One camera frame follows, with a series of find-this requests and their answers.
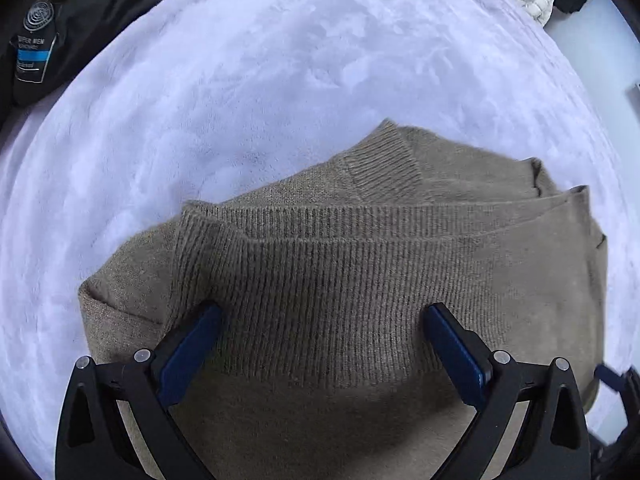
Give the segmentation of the tan knit sweater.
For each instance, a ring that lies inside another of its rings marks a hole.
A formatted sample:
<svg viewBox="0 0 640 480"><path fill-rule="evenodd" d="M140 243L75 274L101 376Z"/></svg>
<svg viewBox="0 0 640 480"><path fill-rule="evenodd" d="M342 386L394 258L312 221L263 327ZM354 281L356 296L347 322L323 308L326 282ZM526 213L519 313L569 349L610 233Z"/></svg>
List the tan knit sweater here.
<svg viewBox="0 0 640 480"><path fill-rule="evenodd" d="M382 122L353 148L215 205L190 202L87 278L99 362L155 347L199 304L215 351L172 414L219 479L425 479L472 411L422 336L446 304L488 347L570 361L586 403L603 356L608 244L589 191Z"/></svg>

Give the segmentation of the lavender plush bed blanket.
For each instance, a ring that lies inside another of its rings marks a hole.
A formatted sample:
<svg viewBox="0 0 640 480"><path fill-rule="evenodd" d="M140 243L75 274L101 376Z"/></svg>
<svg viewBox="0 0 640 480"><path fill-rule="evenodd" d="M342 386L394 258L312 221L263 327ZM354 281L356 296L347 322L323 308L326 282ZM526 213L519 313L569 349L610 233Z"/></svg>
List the lavender plush bed blanket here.
<svg viewBox="0 0 640 480"><path fill-rule="evenodd" d="M512 0L164 0L1 143L1 409L53 474L80 283L191 198L221 202L355 144L381 120L588 185L608 236L605 357L631 358L639 222L614 134L556 40Z"/></svg>

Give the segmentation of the black jacket with label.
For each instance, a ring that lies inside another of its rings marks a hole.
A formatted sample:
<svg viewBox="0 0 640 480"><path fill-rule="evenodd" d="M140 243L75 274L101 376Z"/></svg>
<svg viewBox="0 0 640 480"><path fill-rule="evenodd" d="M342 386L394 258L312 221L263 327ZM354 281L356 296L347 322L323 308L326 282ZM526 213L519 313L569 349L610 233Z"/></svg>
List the black jacket with label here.
<svg viewBox="0 0 640 480"><path fill-rule="evenodd" d="M162 0L1 0L1 119L75 78Z"/></svg>

